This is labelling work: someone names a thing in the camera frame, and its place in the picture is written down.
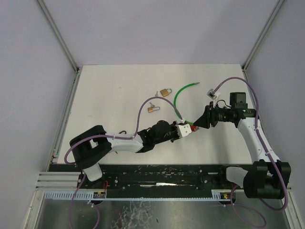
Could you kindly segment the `small brass padlock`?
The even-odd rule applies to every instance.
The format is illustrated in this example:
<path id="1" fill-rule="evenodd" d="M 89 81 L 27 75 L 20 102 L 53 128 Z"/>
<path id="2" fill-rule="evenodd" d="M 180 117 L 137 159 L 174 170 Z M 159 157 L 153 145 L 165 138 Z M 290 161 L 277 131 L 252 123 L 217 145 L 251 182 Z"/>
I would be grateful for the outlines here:
<path id="1" fill-rule="evenodd" d="M 151 107 L 148 107 L 148 112 L 149 113 L 152 113 L 154 111 L 159 111 L 161 108 L 159 106 L 151 106 Z"/>

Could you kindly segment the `large brass padlock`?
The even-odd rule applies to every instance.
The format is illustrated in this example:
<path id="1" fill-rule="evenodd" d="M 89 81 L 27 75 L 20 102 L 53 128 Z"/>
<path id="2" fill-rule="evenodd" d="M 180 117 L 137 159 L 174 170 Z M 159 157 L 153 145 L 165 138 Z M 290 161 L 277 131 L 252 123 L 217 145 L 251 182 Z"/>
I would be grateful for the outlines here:
<path id="1" fill-rule="evenodd" d="M 167 96 L 169 96 L 171 93 L 172 93 L 172 89 L 171 89 L 171 88 L 165 88 L 165 89 L 162 89 L 162 90 L 160 91 L 160 94 L 162 95 L 162 97 L 167 97 Z"/>

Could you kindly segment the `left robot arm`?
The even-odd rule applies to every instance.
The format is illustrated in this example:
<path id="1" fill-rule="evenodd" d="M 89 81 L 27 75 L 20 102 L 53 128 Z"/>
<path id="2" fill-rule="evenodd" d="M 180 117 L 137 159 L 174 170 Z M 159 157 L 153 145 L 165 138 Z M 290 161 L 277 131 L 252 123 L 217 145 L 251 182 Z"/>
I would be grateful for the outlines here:
<path id="1" fill-rule="evenodd" d="M 170 124 L 160 120 L 152 127 L 137 132 L 136 136 L 113 135 L 107 133 L 102 125 L 96 125 L 70 141 L 75 165 L 85 172 L 90 181 L 96 181 L 102 177 L 99 161 L 108 153 L 146 153 L 156 144 L 179 139 L 178 125 L 182 122 Z"/>

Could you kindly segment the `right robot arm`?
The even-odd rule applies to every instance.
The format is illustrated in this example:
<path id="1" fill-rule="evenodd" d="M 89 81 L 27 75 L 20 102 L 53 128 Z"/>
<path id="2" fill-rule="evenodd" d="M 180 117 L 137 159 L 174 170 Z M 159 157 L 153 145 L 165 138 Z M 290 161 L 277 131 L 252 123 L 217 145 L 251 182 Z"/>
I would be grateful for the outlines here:
<path id="1" fill-rule="evenodd" d="M 257 133 L 261 129 L 260 120 L 256 118 L 256 110 L 248 108 L 245 93 L 230 93 L 228 108 L 220 108 L 218 104 L 210 102 L 194 125 L 209 129 L 215 127 L 218 122 L 230 122 L 235 125 L 246 143 L 252 160 L 248 170 L 228 167 L 226 179 L 241 187 L 248 198 L 285 198 L 291 167 L 289 163 L 281 162 L 267 143 L 264 134 Z"/>

